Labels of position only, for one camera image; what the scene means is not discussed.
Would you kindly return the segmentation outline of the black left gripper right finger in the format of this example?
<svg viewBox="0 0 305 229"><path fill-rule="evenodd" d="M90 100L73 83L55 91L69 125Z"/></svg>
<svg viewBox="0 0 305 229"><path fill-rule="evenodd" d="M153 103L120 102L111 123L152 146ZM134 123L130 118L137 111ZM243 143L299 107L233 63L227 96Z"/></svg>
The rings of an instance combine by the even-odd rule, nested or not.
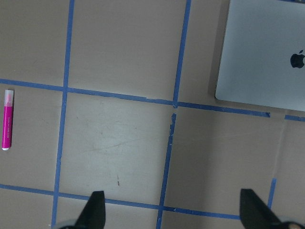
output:
<svg viewBox="0 0 305 229"><path fill-rule="evenodd" d="M239 216L245 229L273 229L282 224L252 189L240 190Z"/></svg>

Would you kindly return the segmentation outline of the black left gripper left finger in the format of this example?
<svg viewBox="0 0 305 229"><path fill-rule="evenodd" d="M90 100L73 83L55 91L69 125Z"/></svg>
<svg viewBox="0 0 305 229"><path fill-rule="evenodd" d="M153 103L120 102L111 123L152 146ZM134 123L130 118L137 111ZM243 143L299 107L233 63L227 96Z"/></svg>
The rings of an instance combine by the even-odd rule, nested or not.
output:
<svg viewBox="0 0 305 229"><path fill-rule="evenodd" d="M94 191L74 224L75 229L103 229L106 221L104 191Z"/></svg>

